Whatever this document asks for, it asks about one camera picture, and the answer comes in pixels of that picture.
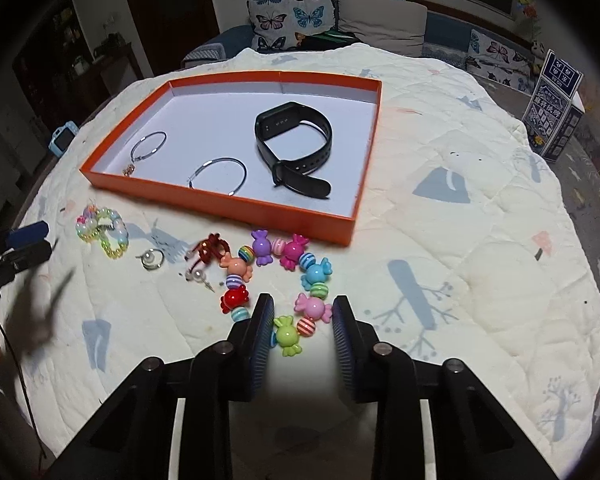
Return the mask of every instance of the bed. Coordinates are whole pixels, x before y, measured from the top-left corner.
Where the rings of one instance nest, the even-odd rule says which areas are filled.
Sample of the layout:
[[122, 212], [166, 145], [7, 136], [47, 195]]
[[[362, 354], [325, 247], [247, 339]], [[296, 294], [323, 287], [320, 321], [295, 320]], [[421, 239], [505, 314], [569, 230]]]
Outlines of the bed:
[[[358, 319], [413, 358], [467, 362], [565, 476], [591, 433], [600, 387], [600, 293], [560, 183], [529, 149], [522, 123], [471, 75], [364, 44], [266, 56], [245, 49], [225, 62], [136, 82], [81, 128], [23, 222], [48, 222], [54, 254], [4, 288], [0, 302], [7, 326], [38, 320], [46, 330], [22, 353], [42, 439], [60, 453], [144, 357], [189, 358], [231, 329], [219, 309], [223, 272], [206, 270], [212, 293], [186, 282], [183, 256], [209, 232], [235, 248], [249, 244], [254, 226], [97, 190], [77, 168], [165, 80], [236, 70], [382, 80], [353, 241], [348, 248], [310, 243], [333, 263], [330, 298], [346, 294]], [[126, 222], [130, 248], [120, 260], [76, 236], [75, 218], [90, 200]], [[135, 256], [152, 247], [167, 261], [149, 273]], [[301, 291], [298, 271], [277, 262], [256, 268], [248, 286], [254, 298], [270, 293], [277, 315], [292, 314]], [[272, 350], [253, 409], [234, 407], [235, 466], [245, 478], [278, 478], [293, 459], [315, 467], [312, 478], [368, 477], [372, 408], [342, 396], [331, 327], [318, 323], [302, 347], [293, 358]], [[19, 386], [14, 395], [24, 405]], [[302, 408], [316, 397], [319, 407]]]

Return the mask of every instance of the striped bead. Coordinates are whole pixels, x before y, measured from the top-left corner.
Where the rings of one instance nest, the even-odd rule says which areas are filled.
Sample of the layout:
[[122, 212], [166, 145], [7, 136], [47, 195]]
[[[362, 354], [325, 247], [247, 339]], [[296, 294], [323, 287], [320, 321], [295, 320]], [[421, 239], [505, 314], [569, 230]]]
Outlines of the striped bead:
[[329, 293], [329, 287], [324, 283], [318, 282], [314, 283], [309, 290], [309, 296], [313, 296], [314, 298], [320, 298], [324, 300]]
[[226, 280], [224, 280], [224, 284], [226, 285], [226, 288], [233, 289], [244, 285], [244, 281], [242, 280], [242, 276], [239, 276], [238, 274], [229, 274], [226, 277]]
[[307, 270], [315, 263], [315, 256], [312, 253], [304, 253], [300, 256], [298, 264], [302, 270]]
[[253, 249], [248, 245], [243, 245], [238, 249], [238, 257], [247, 262], [247, 264], [250, 264], [253, 261], [255, 254], [253, 253]]
[[309, 319], [308, 317], [303, 317], [298, 320], [298, 324], [296, 325], [298, 329], [298, 333], [304, 337], [311, 337], [315, 332], [315, 323], [314, 320]]
[[246, 308], [244, 308], [243, 306], [234, 308], [231, 311], [231, 319], [233, 319], [234, 322], [244, 321], [245, 319], [249, 319], [249, 318], [250, 318], [249, 311]]
[[271, 243], [271, 253], [276, 256], [282, 256], [282, 251], [285, 250], [286, 242], [282, 238], [276, 238]]

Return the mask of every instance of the black smart band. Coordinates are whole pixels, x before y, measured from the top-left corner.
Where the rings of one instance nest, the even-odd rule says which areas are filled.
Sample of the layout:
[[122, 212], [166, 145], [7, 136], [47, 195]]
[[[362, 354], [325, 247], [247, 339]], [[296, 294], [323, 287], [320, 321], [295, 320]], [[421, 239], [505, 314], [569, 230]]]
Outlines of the black smart band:
[[[311, 155], [296, 160], [280, 160], [265, 141], [288, 132], [298, 126], [301, 121], [314, 125], [324, 136], [324, 146]], [[256, 142], [258, 151], [271, 170], [273, 183], [282, 184], [296, 193], [312, 198], [327, 198], [331, 192], [331, 184], [326, 180], [308, 176], [307, 173], [320, 168], [331, 155], [331, 125], [318, 110], [298, 103], [289, 102], [256, 117]]]

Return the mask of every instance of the pastel bead bracelet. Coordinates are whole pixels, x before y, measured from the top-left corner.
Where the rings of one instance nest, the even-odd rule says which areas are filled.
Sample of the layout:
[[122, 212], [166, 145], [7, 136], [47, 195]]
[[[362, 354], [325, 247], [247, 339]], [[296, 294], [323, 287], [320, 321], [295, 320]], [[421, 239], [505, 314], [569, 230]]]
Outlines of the pastel bead bracelet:
[[[101, 225], [100, 221], [104, 219], [109, 220], [111, 224]], [[107, 207], [98, 209], [94, 204], [89, 204], [84, 208], [82, 215], [76, 219], [75, 231], [80, 239], [87, 243], [99, 239], [105, 254], [112, 260], [122, 256], [129, 247], [129, 233], [125, 223], [117, 211]], [[111, 232], [117, 240], [118, 248], [111, 248], [107, 232]]]

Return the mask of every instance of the butterfly pillow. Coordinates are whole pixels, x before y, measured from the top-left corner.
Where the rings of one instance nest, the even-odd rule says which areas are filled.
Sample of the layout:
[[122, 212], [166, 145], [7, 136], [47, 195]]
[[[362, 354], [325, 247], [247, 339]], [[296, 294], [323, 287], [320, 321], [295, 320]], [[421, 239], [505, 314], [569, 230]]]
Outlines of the butterfly pillow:
[[522, 54], [515, 51], [513, 48], [506, 46], [499, 41], [492, 40], [475, 29], [471, 31], [468, 53], [469, 56], [477, 59], [478, 62], [483, 60], [491, 66], [498, 66], [506, 70], [514, 70], [515, 72], [529, 76], [529, 59], [522, 56]]
[[336, 25], [336, 0], [247, 0], [247, 7], [258, 52], [295, 48]]

